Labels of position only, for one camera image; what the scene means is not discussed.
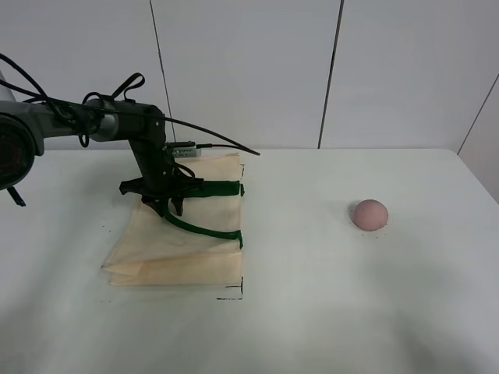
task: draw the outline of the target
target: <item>beige cloth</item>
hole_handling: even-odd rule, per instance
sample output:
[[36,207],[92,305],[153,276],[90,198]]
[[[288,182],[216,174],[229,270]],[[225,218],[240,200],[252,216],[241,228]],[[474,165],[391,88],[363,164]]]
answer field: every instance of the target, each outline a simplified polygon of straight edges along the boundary
[[[177,162],[208,181],[241,179],[238,154]],[[180,219],[216,231],[239,230],[241,196],[185,199]],[[182,230],[139,201],[127,229],[102,268],[111,272],[113,285],[238,284],[241,260],[238,240]]]

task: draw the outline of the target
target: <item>black marking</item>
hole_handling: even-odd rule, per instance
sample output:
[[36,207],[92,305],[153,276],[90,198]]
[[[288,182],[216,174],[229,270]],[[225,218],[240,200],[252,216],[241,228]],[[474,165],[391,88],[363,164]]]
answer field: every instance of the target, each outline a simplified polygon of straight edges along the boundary
[[241,297],[240,298],[217,298],[217,300],[242,300],[242,283],[244,282],[244,277],[241,277],[241,284],[236,286],[225,286],[225,288],[241,288]]

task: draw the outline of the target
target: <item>white wall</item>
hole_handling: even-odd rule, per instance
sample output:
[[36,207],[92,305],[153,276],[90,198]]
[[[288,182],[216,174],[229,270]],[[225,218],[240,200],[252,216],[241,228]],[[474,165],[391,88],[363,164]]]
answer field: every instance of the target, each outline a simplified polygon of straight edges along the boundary
[[173,117],[249,146],[317,147],[339,0],[153,4]]
[[499,66],[497,0],[346,0],[322,147],[457,151]]
[[499,85],[490,93],[459,156],[499,202]]
[[[317,146],[339,0],[152,4],[173,117],[250,146]],[[50,95],[80,101],[142,72],[133,96],[168,113],[148,0],[0,9],[0,51]],[[457,150],[497,74],[497,14],[497,0],[345,0],[322,147]],[[175,130],[178,140],[217,142]],[[49,139],[47,148],[80,145]]]
[[[141,72],[146,85],[130,96],[166,107],[148,0],[2,0],[0,51],[50,96],[81,102],[91,91],[111,94],[131,74]],[[6,64],[0,62],[0,69],[9,82],[33,89]],[[81,148],[76,136],[47,139],[45,145]],[[90,146],[128,144],[90,142]]]

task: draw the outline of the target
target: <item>green strap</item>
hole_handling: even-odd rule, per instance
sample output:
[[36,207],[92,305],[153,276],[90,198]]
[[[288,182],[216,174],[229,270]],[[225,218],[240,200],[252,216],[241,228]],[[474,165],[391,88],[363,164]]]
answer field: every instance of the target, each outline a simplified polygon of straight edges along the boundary
[[[191,190],[186,192],[184,197],[210,197],[210,196],[235,196],[237,194],[244,195],[244,187],[239,181],[205,181],[203,187],[197,190]],[[242,234],[241,230],[236,231],[215,231],[208,230],[207,228],[200,228],[199,226],[194,226],[193,224],[188,224],[182,221],[170,213],[168,209],[168,203],[165,206],[164,211],[165,220],[173,224],[177,228],[193,232],[195,234],[201,234],[206,236],[211,236],[212,238],[228,239],[228,240],[239,240],[239,248],[242,248]]]
[[186,231],[193,232],[195,234],[202,234],[206,236],[211,236],[212,238],[220,238],[220,239],[228,239],[228,240],[239,240],[239,248],[242,248],[242,234],[241,230],[236,231],[215,231],[208,230],[207,228],[200,228],[198,226],[194,226],[193,224],[188,224],[187,222],[181,221],[173,214],[170,213],[168,209],[165,209],[165,219],[175,225],[177,228],[181,228]]
[[239,181],[204,181],[199,189],[187,191],[184,197],[235,196],[241,189]]

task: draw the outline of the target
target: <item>pink ball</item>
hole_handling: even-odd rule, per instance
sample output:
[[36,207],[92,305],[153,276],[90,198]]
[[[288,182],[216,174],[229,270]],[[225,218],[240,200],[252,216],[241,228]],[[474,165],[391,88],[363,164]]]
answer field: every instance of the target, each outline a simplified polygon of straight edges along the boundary
[[376,200],[364,200],[357,205],[353,221],[364,231],[376,231],[388,222],[387,208]]

